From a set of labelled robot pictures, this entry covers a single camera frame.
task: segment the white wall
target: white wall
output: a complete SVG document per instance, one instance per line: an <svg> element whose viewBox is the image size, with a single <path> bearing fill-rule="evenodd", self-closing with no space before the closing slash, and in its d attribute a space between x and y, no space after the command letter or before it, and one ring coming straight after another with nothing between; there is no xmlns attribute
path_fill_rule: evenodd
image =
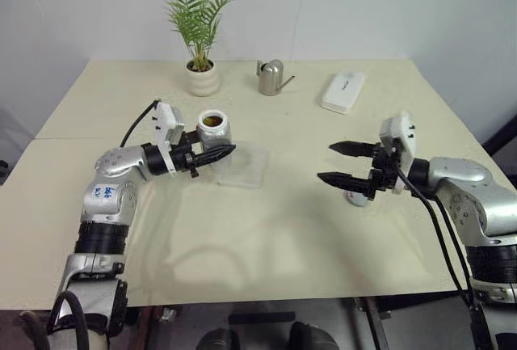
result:
<svg viewBox="0 0 517 350"><path fill-rule="evenodd" d="M484 141L517 111L515 14L516 0L239 0L213 57L412 57ZM0 49L2 114L31 135L86 58L186 59L162 0L2 2Z"/></svg>

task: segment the white jar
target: white jar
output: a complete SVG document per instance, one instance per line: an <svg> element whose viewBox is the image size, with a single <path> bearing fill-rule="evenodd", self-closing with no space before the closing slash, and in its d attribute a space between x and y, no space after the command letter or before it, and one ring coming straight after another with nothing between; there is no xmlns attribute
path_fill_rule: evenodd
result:
<svg viewBox="0 0 517 350"><path fill-rule="evenodd" d="M196 131L200 137L203 151L207 151L215 146L232 143L228 116L221 110L211 109L202 112L197 120ZM221 174L224 174L225 168L229 167L231 162L232 155L230 154L212 164L217 180L219 180Z"/></svg>
<svg viewBox="0 0 517 350"><path fill-rule="evenodd" d="M198 97L207 97L216 93L221 87L221 76L219 75L219 69L216 64L212 63L212 68L208 71L198 73L188 69L189 61L185 66L185 72L187 74L187 90L189 93Z"/></svg>

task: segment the white sticker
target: white sticker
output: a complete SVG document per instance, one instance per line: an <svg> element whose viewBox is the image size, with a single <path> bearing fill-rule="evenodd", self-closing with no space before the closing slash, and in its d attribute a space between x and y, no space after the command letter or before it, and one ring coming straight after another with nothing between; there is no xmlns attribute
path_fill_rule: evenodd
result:
<svg viewBox="0 0 517 350"><path fill-rule="evenodd" d="M95 199L109 200L115 195L118 184L96 184L91 196Z"/></svg>

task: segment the black cable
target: black cable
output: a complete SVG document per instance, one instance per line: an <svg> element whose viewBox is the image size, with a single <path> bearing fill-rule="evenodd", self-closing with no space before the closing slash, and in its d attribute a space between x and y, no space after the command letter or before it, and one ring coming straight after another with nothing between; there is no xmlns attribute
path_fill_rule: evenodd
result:
<svg viewBox="0 0 517 350"><path fill-rule="evenodd" d="M472 305L472 303L474 301L474 292L472 291L472 285L470 284L469 267L467 266L467 262L465 261L465 257L463 256L463 252L461 251L460 244L458 243L458 238L456 238L456 233L454 233L454 229L452 228L452 225L451 225L451 220L449 219L449 216L447 215L447 211L445 211L443 203L441 202L441 200L438 197L435 198L435 202L438 205L439 211L442 213L443 221L445 222L445 226L447 227L449 235L451 236L451 240L452 240L452 244L454 245L454 249L456 250L456 253L458 254L458 258L460 259L461 269L463 269L465 282L467 283L469 303Z"/></svg>
<svg viewBox="0 0 517 350"><path fill-rule="evenodd" d="M129 136L131 136L132 131L137 127L137 125L142 121L142 119L151 111L151 109L156 108L158 105L158 102L160 102L160 99L155 99L145 110L137 117L136 120L131 124L128 131L126 132L126 135L122 139L122 142L120 143L120 148L124 148L126 145L126 141L128 140Z"/></svg>
<svg viewBox="0 0 517 350"><path fill-rule="evenodd" d="M70 310L72 311L78 350L88 350L90 348L90 339L88 338L86 317L84 316L78 297L70 291L63 291L56 297L56 301L50 311L50 317L47 322L47 334L50 335L53 332L54 324L56 323L57 316L59 315L59 311L61 310L61 305L64 300L68 302Z"/></svg>
<svg viewBox="0 0 517 350"><path fill-rule="evenodd" d="M35 350L50 350L47 333L40 318L32 311L22 311L19 315L23 322L23 331L34 344Z"/></svg>
<svg viewBox="0 0 517 350"><path fill-rule="evenodd" d="M431 216L433 226L435 227L436 237L438 238L439 245L442 249L443 259L445 260L449 274L451 275L452 281L454 282L454 285L456 286L458 292L460 293L460 297L463 299L465 305L469 308L470 307L469 301L467 300L467 297L464 294L464 290L461 287L458 277L454 273L454 267L452 266L451 258L449 257L449 254L447 252L447 247L445 245L445 241L443 240L442 230L439 228L438 218L436 216L435 210L432 208L431 203L429 203L429 200L427 200L427 198L407 179L406 175L404 175L404 172L402 172L398 163L394 162L393 165L395 166L395 169L397 170L397 175L402 179L404 184L411 190L411 192L417 198L420 199L420 201L426 207L427 212Z"/></svg>

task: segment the small white object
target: small white object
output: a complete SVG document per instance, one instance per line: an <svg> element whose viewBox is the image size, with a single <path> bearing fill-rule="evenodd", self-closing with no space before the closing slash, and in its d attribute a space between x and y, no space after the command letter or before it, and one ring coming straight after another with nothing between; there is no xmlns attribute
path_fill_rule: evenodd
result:
<svg viewBox="0 0 517 350"><path fill-rule="evenodd" d="M357 207L364 207L368 204L368 198L359 192L343 191L347 200Z"/></svg>
<svg viewBox="0 0 517 350"><path fill-rule="evenodd" d="M176 169L170 157L170 145L177 145L181 138L185 124L181 112L177 108L171 108L168 103L160 102L156 106L156 120L154 130L156 144L163 157L167 170L174 176Z"/></svg>
<svg viewBox="0 0 517 350"><path fill-rule="evenodd" d="M417 149L417 139L414 134L414 125L411 123L410 114L402 112L399 116L385 120L379 132L380 140L386 148L386 153L391 155L393 151L393 140L398 139L401 144L401 171L404 175L410 173L413 165L414 156ZM401 178L397 178L394 194L400 194L405 184Z"/></svg>
<svg viewBox="0 0 517 350"><path fill-rule="evenodd" d="M341 114L349 113L363 87L364 78L361 72L344 70L337 73L323 95L322 108Z"/></svg>
<svg viewBox="0 0 517 350"><path fill-rule="evenodd" d="M235 141L235 144L231 164L216 171L217 182L222 186L260 188L269 151L253 142Z"/></svg>
<svg viewBox="0 0 517 350"><path fill-rule="evenodd" d="M120 204L118 187L119 184L96 184L90 192L86 193L90 197L85 198L88 209L99 213L118 213Z"/></svg>

